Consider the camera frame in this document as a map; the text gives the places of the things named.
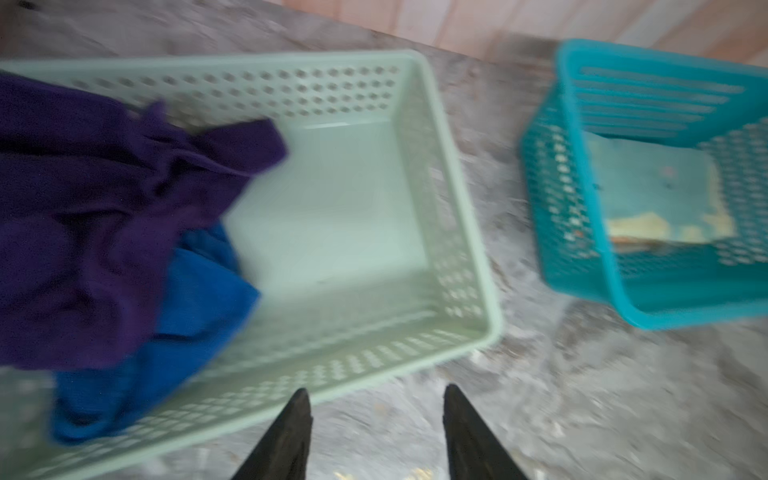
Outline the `blue towel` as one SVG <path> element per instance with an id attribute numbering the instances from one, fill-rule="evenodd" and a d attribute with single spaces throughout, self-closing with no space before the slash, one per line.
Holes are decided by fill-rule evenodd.
<path id="1" fill-rule="evenodd" d="M 52 438 L 79 445 L 128 429 L 229 344 L 260 300 L 222 224 L 185 232 L 168 267 L 153 336 L 108 369 L 55 374 Z"/>

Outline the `light green plastic basket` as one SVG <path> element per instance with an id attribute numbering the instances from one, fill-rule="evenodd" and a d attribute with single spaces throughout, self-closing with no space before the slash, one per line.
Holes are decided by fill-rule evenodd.
<path id="1" fill-rule="evenodd" d="M 266 117 L 289 156 L 223 223 L 262 294 L 236 338 L 122 435 L 49 434 L 52 382 L 1 372 L 1 475 L 88 479 L 494 342 L 502 314 L 435 77 L 411 50 L 5 60 L 3 71 L 162 99 L 189 131 Z"/>

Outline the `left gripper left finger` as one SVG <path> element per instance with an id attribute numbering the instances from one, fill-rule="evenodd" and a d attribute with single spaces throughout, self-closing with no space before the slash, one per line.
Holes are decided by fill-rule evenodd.
<path id="1" fill-rule="evenodd" d="M 232 480 L 304 480 L 313 417 L 309 393 L 299 388 Z"/>

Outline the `yellow teal hippo towel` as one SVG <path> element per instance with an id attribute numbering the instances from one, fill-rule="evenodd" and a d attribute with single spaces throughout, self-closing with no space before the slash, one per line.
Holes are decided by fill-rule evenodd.
<path id="1" fill-rule="evenodd" d="M 709 153 L 585 134 L 601 211 L 618 244 L 710 244 L 736 235 Z"/>

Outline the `purple towel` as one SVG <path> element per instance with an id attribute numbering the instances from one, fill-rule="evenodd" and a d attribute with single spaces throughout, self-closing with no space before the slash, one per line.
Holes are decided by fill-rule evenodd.
<path id="1" fill-rule="evenodd" d="M 259 119 L 191 134 L 157 101 L 1 78 L 1 362 L 108 367 L 153 333 L 181 234 L 286 157 Z"/>

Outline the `teal plastic basket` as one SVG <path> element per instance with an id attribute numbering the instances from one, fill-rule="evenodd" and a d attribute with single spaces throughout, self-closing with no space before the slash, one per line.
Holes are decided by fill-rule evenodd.
<path id="1" fill-rule="evenodd" d="M 673 329 L 767 313 L 767 72 L 569 40 L 521 158 L 554 290 Z"/>

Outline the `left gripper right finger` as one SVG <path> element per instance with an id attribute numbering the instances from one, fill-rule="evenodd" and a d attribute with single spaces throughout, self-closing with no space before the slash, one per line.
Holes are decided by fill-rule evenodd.
<path id="1" fill-rule="evenodd" d="M 456 384 L 444 392 L 443 426 L 452 480 L 528 480 Z"/>

